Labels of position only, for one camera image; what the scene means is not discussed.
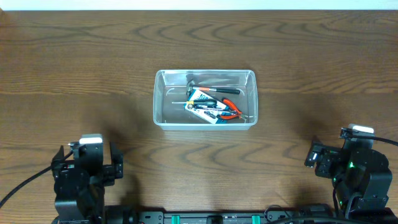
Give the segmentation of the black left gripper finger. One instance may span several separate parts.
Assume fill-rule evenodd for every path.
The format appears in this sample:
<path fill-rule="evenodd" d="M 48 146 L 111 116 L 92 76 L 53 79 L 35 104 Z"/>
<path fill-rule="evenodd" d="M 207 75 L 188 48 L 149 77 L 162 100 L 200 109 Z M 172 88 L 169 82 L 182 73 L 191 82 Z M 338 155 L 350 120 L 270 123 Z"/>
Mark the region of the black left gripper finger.
<path fill-rule="evenodd" d="M 113 166 L 122 166 L 123 165 L 123 154 L 117 148 L 114 142 L 109 143 L 110 153 L 111 153 L 111 164 Z"/>
<path fill-rule="evenodd" d="M 54 170 L 64 160 L 64 147 L 61 145 L 58 152 L 54 155 L 51 161 L 51 169 Z"/>

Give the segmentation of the red handled tool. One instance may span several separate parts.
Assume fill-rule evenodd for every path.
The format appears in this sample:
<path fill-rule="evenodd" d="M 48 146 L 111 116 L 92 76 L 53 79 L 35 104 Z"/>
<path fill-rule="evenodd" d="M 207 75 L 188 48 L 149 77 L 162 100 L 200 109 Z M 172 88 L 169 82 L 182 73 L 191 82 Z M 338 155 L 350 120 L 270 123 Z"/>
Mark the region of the red handled tool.
<path fill-rule="evenodd" d="M 222 112 L 221 114 L 218 114 L 218 119 L 222 119 L 225 121 L 232 119 L 242 119 L 244 121 L 247 121 L 249 119 L 249 116 L 239 110 L 238 107 L 231 100 L 223 98 L 222 103 L 224 103 L 228 107 L 228 110 L 227 112 Z"/>

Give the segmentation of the blue white product box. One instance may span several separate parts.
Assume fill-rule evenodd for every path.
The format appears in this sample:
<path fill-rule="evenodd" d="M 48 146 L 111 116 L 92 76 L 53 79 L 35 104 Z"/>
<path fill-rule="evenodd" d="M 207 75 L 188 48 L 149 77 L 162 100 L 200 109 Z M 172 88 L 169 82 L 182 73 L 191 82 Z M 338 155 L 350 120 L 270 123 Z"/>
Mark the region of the blue white product box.
<path fill-rule="evenodd" d="M 187 101 L 190 100 L 206 100 L 206 99 L 213 99 L 216 100 L 215 98 L 213 98 L 212 96 L 207 95 L 206 93 L 199 91 L 199 90 L 195 90 L 193 91 L 193 93 L 188 97 Z M 217 101 L 217 105 L 215 106 L 215 108 L 222 108 L 222 109 L 228 109 L 228 107 L 218 101 Z M 226 111 L 210 111 L 210 110 L 190 110 L 187 108 L 187 105 L 184 104 L 184 109 L 190 113 L 192 113 L 193 115 L 211 123 L 211 124 L 225 124 L 226 121 L 222 120 L 222 119 L 218 119 L 217 115 L 221 114 L 222 112 L 226 112 Z"/>

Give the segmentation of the small black handled hammer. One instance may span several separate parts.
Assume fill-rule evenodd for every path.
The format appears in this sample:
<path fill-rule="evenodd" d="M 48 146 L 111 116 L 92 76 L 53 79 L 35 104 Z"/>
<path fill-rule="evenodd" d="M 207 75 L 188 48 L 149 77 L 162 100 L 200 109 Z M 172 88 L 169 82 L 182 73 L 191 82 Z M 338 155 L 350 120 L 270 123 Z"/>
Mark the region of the small black handled hammer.
<path fill-rule="evenodd" d="M 236 89 L 228 89 L 228 88 L 215 88 L 215 87 L 208 87 L 208 86 L 200 86 L 196 85 L 194 80 L 190 80 L 186 85 L 186 95 L 190 96 L 194 90 L 200 91 L 213 91 L 219 93 L 227 93 L 232 95 L 239 95 L 240 91 Z"/>

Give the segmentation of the black yellow screwdriver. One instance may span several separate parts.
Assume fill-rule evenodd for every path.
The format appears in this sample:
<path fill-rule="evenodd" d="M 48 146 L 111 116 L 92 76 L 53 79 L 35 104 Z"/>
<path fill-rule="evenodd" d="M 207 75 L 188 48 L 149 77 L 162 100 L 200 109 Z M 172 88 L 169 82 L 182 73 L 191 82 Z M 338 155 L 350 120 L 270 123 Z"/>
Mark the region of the black yellow screwdriver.
<path fill-rule="evenodd" d="M 217 101 L 213 99 L 206 99 L 206 100 L 190 100 L 190 101 L 178 101 L 172 102 L 172 104 L 194 104 L 194 105 L 202 105 L 202 106 L 209 106 L 215 107 L 217 105 Z"/>

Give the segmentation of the silver ring wrench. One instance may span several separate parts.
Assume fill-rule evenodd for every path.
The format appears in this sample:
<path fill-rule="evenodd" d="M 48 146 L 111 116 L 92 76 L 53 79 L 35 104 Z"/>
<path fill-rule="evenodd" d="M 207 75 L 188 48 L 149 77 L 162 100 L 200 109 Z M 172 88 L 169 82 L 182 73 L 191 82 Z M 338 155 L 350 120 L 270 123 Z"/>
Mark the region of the silver ring wrench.
<path fill-rule="evenodd" d="M 187 108 L 190 110 L 210 110 L 210 111 L 229 111 L 229 109 L 215 108 L 202 105 L 188 104 Z"/>

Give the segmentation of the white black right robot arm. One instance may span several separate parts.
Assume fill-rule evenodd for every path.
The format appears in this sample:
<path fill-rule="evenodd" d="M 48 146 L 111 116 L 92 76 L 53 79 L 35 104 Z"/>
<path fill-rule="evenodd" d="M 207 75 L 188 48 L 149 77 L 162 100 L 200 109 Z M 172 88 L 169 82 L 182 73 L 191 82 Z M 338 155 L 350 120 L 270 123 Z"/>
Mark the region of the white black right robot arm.
<path fill-rule="evenodd" d="M 346 140 L 341 148 L 312 141 L 305 166 L 331 179 L 333 214 L 367 223 L 397 223 L 386 207 L 392 182 L 387 157 L 373 149 L 372 140 Z"/>

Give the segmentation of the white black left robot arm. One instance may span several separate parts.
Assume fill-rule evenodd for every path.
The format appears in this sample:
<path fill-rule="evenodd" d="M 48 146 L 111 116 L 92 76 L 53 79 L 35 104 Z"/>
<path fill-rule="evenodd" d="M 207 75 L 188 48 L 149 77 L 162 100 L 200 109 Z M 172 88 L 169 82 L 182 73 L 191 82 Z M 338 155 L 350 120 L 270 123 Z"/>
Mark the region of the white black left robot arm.
<path fill-rule="evenodd" d="M 54 177 L 54 223 L 137 223 L 137 213 L 128 206 L 106 205 L 105 188 L 123 178 L 123 154 L 109 144 L 111 163 L 103 164 L 102 143 L 73 142 L 68 154 L 60 147 L 51 162 Z"/>

